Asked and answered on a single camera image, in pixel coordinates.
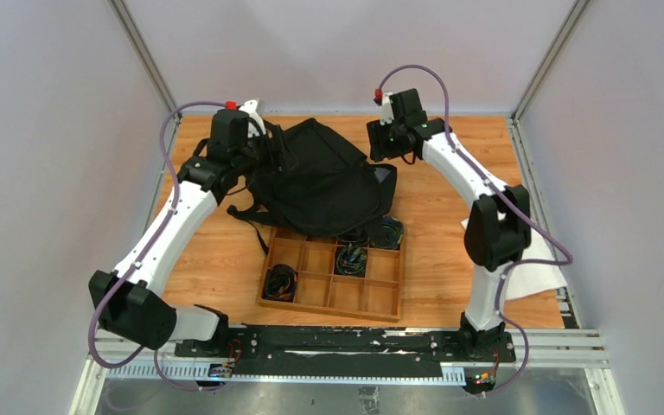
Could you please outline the black fabric backpack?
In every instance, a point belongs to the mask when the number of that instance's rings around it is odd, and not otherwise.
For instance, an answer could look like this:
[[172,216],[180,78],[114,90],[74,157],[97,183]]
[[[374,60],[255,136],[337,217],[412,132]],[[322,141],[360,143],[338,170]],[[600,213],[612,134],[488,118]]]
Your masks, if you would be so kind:
[[370,163],[345,137],[314,118],[285,130],[283,137],[292,169],[256,172],[248,187],[252,206],[230,206],[227,212],[237,220],[305,236],[385,240],[384,219],[393,204],[396,167]]

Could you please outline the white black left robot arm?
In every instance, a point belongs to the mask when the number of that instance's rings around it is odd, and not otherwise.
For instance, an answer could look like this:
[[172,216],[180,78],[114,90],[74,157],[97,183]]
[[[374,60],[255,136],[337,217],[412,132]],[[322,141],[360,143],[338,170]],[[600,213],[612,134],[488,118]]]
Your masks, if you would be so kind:
[[180,167],[168,167],[172,189],[157,217],[123,259],[89,281],[95,307],[90,343],[103,329],[151,350],[182,341],[195,341],[210,357],[229,349],[225,314],[200,305],[173,306],[162,294],[201,223],[239,179],[288,168],[282,132],[262,119],[259,106],[257,99],[215,103],[208,137]]

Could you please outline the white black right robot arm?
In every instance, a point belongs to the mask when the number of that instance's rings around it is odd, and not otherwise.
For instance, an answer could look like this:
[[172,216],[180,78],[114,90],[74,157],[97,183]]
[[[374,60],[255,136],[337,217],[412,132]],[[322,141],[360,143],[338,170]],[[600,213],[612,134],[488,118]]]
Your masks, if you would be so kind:
[[531,245],[530,195],[489,173],[461,144],[446,118],[431,118],[418,91],[374,92],[380,120],[367,124],[375,162],[411,154],[436,169],[469,207],[463,243],[474,264],[469,303],[457,331],[464,357],[480,361],[503,338],[507,267]]

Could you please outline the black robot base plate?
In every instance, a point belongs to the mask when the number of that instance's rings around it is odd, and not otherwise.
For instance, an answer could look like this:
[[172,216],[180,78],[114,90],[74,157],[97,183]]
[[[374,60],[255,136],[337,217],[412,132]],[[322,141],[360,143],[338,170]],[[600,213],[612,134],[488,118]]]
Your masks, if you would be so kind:
[[433,378],[444,363],[513,363],[508,333],[475,346],[454,329],[236,325],[222,344],[185,340],[178,357],[231,361],[244,375]]

